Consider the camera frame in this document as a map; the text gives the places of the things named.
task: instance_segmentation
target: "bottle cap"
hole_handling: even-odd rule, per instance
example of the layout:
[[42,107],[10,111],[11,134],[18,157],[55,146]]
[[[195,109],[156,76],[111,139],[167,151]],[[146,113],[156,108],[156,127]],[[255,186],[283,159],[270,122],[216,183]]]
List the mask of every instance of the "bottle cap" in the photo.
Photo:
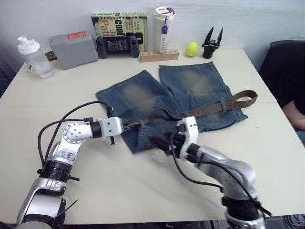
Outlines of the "bottle cap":
[[37,52],[37,50],[40,48],[40,44],[33,39],[28,40],[26,37],[19,37],[18,41],[18,51],[21,54]]
[[158,8],[155,9],[154,11],[154,15],[155,17],[159,18],[159,19],[165,19],[166,16],[168,16],[169,21],[173,20],[174,18],[174,10],[171,7],[167,7],[167,6],[160,6]]

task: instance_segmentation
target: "book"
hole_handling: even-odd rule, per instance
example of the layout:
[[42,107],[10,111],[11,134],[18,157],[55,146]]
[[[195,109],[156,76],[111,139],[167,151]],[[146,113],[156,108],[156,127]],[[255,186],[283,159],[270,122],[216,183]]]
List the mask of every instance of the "book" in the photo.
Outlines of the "book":
[[91,19],[97,37],[135,36],[140,52],[147,51],[146,13],[94,13]]

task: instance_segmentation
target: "faded denim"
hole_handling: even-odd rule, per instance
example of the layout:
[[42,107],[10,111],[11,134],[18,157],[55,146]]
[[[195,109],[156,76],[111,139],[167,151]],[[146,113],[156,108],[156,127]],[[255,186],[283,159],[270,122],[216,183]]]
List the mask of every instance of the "faded denim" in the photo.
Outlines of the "faded denim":
[[[114,115],[123,120],[140,121],[154,109],[166,108],[173,115],[188,116],[188,111],[199,106],[221,103],[232,96],[212,62],[185,66],[160,65],[160,81],[146,70],[96,93],[99,101],[114,108]],[[240,109],[217,112],[197,118],[200,132],[226,128],[247,116]],[[149,137],[165,137],[175,128],[159,111],[148,124],[138,125],[122,134],[133,153],[153,148]]]

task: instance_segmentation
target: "yellow ball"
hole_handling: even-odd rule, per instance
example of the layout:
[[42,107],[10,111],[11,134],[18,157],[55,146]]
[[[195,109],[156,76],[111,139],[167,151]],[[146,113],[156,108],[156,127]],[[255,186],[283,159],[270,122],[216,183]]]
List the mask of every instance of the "yellow ball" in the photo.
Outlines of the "yellow ball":
[[188,56],[195,56],[198,53],[199,46],[196,42],[191,42],[187,45],[185,53]]

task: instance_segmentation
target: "person's hand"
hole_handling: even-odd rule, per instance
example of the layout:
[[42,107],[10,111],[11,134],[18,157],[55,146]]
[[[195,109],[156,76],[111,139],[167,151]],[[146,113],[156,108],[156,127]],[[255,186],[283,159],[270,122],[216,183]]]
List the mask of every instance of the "person's hand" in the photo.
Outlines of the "person's hand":
[[299,112],[294,101],[287,103],[282,110],[293,127],[305,130],[305,115]]

